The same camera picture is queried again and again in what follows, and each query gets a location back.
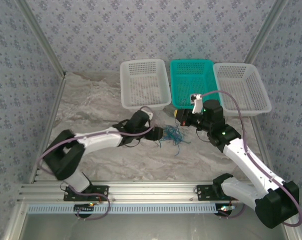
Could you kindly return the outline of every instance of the wall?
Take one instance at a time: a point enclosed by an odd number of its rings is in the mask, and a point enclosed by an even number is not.
[[[28,0],[66,71],[131,59],[242,62],[274,0]]]
[[[302,0],[289,1],[254,64],[273,107],[259,122],[274,169],[298,184],[302,205]]]
[[[13,0],[0,0],[0,239],[60,82]]]

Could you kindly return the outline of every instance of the mounting plate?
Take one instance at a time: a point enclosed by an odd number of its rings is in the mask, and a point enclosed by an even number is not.
[[[231,197],[223,195],[217,196],[213,190],[213,185],[197,185],[196,186],[197,199],[199,201],[230,201]]]
[[[96,185],[92,185],[90,187],[88,187],[85,192],[83,192],[84,194],[88,193],[88,194],[103,194],[105,196],[108,196],[109,194],[109,186],[107,185],[100,185],[100,186],[96,186]],[[64,201],[66,202],[85,202],[85,201],[90,201],[90,202],[106,202],[107,200],[104,199],[103,197],[98,197],[98,196],[81,196],[81,195],[77,195],[76,193],[74,193],[68,186],[65,189],[65,193],[64,193]]]

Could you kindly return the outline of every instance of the tangled blue wire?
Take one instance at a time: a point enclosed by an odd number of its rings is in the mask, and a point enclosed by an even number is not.
[[[190,142],[186,142],[184,141],[184,136],[185,134],[180,132],[179,129],[179,124],[176,122],[176,126],[171,126],[171,125],[167,125],[165,126],[165,128],[163,129],[163,137],[161,138],[160,142],[160,148],[162,147],[161,142],[163,141],[168,141],[168,140],[172,140],[173,141],[173,145],[178,147],[178,152],[175,156],[177,156],[180,153],[180,146],[179,144],[181,142],[187,143],[189,144]]]

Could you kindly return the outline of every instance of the basket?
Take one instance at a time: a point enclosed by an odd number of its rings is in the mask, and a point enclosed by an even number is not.
[[[191,94],[205,94],[217,90],[213,62],[206,59],[173,60],[170,64],[172,102],[176,108],[193,109]],[[203,101],[220,101],[218,93],[208,95]]]
[[[164,61],[141,59],[121,64],[122,106],[136,111],[142,106],[162,110],[172,101]]]
[[[216,63],[213,68],[219,90],[226,91],[235,98],[243,116],[256,116],[271,111],[270,100],[254,65]],[[238,115],[230,97],[220,93],[220,98],[225,115]]]

